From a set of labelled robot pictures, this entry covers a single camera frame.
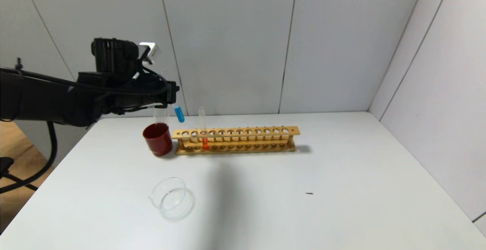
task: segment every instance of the blue liquid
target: blue liquid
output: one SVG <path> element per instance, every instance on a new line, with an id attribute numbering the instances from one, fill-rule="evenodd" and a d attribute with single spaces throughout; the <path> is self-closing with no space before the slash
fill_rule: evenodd
<path id="1" fill-rule="evenodd" d="M 184 122 L 186 119 L 184 118 L 184 113 L 182 112 L 181 107 L 175 106 L 174 110 L 175 110 L 175 115 L 177 115 L 177 120 L 179 120 L 179 122 L 181 123 Z"/>

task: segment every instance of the red cup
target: red cup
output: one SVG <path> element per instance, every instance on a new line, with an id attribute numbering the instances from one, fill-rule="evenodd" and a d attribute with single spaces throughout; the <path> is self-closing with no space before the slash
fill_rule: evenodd
<path id="1" fill-rule="evenodd" d="M 172 138 L 167 124 L 151 124 L 144 129 L 142 135 L 155 156 L 166 155 L 172 150 Z"/>

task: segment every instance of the test tube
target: test tube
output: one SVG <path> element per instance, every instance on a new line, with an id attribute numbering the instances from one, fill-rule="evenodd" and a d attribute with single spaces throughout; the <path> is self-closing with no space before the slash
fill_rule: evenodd
<path id="1" fill-rule="evenodd" d="M 159 123 L 167 124 L 169 122 L 169 111 L 167 110 L 167 108 L 156 108 L 154 106 L 153 119 L 155 124 L 159 124 Z"/>
<path id="2" fill-rule="evenodd" d="M 199 107 L 199 124 L 201 124 L 201 134 L 206 135 L 208 131 L 206 130 L 206 113 L 204 112 L 204 107 Z M 209 150 L 210 145 L 208 144 L 208 138 L 203 138 L 203 149 Z"/>
<path id="3" fill-rule="evenodd" d="M 165 80 L 170 81 L 169 73 L 167 72 L 166 69 L 162 69 L 162 72 L 160 73 L 161 76 L 165 78 Z M 177 116 L 177 120 L 179 122 L 184 122 L 186 119 L 184 118 L 184 112 L 182 112 L 181 107 L 177 103 L 172 104 L 172 108 L 174 108 L 175 115 Z"/>

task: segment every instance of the wall seam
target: wall seam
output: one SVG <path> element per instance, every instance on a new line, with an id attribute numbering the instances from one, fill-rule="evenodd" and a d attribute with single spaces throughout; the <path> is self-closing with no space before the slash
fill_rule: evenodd
<path id="1" fill-rule="evenodd" d="M 405 79 L 405 77 L 407 76 L 408 71 L 410 70 L 410 67 L 411 67 L 411 66 L 412 66 L 412 64 L 413 64 L 413 61 L 415 60 L 415 57 L 417 57 L 418 51 L 420 51 L 420 48 L 422 47 L 422 44 L 424 43 L 425 38 L 427 37 L 427 34 L 429 33 L 429 30 L 430 30 L 430 28 L 432 27 L 432 24 L 434 23 L 434 20 L 436 19 L 437 13 L 439 12 L 439 9 L 440 9 L 440 7 L 442 6 L 442 2 L 443 2 L 443 1 L 444 1 L 444 0 L 440 0 L 439 6 L 437 7 L 437 10 L 436 10 L 436 13 L 435 13 L 435 14 L 434 14 L 434 16 L 432 17 L 432 20 L 431 20 L 431 22 L 430 22 L 430 24 L 429 24 L 429 27 L 427 27 L 427 31 L 425 31 L 425 34 L 424 34 L 424 36 L 423 36 L 423 38 L 422 38 L 422 41 L 420 41 L 420 44 L 418 45 L 418 48 L 417 48 L 417 50 L 415 51 L 415 54 L 413 55 L 412 61 L 410 61 L 410 64 L 408 65 L 407 70 L 406 70 L 406 71 L 405 71 L 405 73 L 403 74 L 403 77 L 401 78 L 400 83 L 398 84 L 398 87 L 395 89 L 395 92 L 393 93 L 392 98 L 391 98 L 391 99 L 390 99 L 390 101 L 388 102 L 388 105 L 387 105 L 387 107 L 385 108 L 385 111 L 383 112 L 382 117 L 380 117 L 380 120 L 379 120 L 380 122 L 381 122 L 382 118 L 385 116 L 385 114 L 387 113 L 388 107 L 390 107 L 390 104 L 392 103 L 394 96 L 396 95 L 396 93 L 397 93 L 397 92 L 398 92 L 398 90 L 400 89 L 400 86 L 401 86 L 401 84 L 402 84 L 402 82 L 403 82 L 403 79 Z"/>
<path id="2" fill-rule="evenodd" d="M 177 62 L 177 56 L 175 55 L 174 41 L 172 39 L 172 32 L 170 31 L 169 17 L 167 16 L 167 9 L 165 8 L 165 1 L 162 0 L 162 6 L 164 8 L 165 21 L 167 22 L 167 28 L 169 29 L 170 44 L 172 44 L 172 52 L 174 53 L 175 67 L 177 68 L 177 75 L 179 76 L 180 90 L 182 98 L 184 99 L 184 106 L 186 107 L 186 115 L 189 116 L 189 109 L 187 108 L 186 96 L 184 96 L 184 88 L 182 87 L 182 77 L 179 71 L 179 63 Z"/>
<path id="3" fill-rule="evenodd" d="M 283 95 L 283 83 L 285 81 L 285 70 L 287 69 L 287 60 L 289 57 L 289 46 L 290 46 L 290 33 L 292 32 L 292 22 L 293 22 L 293 11 L 295 9 L 295 0 L 292 3 L 292 13 L 290 14 L 290 26 L 289 26 L 289 37 L 287 39 L 287 50 L 285 52 L 285 63 L 283 65 L 283 75 L 282 75 L 282 87 L 280 90 L 280 100 L 278 102 L 278 112 L 280 113 L 280 108 L 282 106 L 282 95 Z"/>
<path id="4" fill-rule="evenodd" d="M 66 66 L 66 69 L 68 69 L 69 74 L 71 75 L 71 77 L 73 78 L 73 80 L 75 80 L 75 77 L 74 77 L 73 73 L 71 72 L 71 69 L 69 69 L 69 66 L 68 66 L 68 64 L 66 63 L 66 60 L 64 60 L 64 57 L 62 56 L 61 51 L 59 51 L 59 48 L 57 47 L 57 44 L 56 44 L 56 42 L 54 41 L 54 38 L 53 38 L 53 37 L 52 37 L 52 35 L 50 34 L 50 31 L 49 31 L 49 29 L 47 28 L 47 25 L 46 25 L 46 23 L 44 22 L 44 19 L 43 19 L 43 18 L 42 18 L 42 16 L 40 15 L 40 12 L 39 12 L 39 9 L 37 8 L 37 5 L 35 5 L 35 2 L 34 2 L 33 0 L 31 0 L 31 1 L 32 1 L 32 4 L 33 4 L 34 8 L 35 8 L 35 11 L 36 11 L 36 12 L 37 12 L 37 14 L 39 15 L 39 18 L 40 18 L 40 20 L 41 20 L 41 22 L 42 22 L 42 25 L 44 26 L 44 29 L 47 31 L 47 34 L 49 35 L 50 40 L 51 40 L 51 41 L 52 41 L 52 43 L 54 44 L 54 47 L 56 48 L 57 53 L 59 53 L 59 56 L 61 57 L 62 62 L 64 62 L 64 65 Z"/>

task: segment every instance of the wooden test tube rack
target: wooden test tube rack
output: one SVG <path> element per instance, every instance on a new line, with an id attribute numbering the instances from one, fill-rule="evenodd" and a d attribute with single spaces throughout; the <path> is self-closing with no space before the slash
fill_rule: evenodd
<path id="1" fill-rule="evenodd" d="M 293 136 L 299 135 L 298 127 L 234 127 L 229 129 L 177 129 L 172 139 L 177 139 L 177 155 L 285 152 L 295 151 Z M 203 149 L 203 138 L 208 139 L 209 149 Z"/>

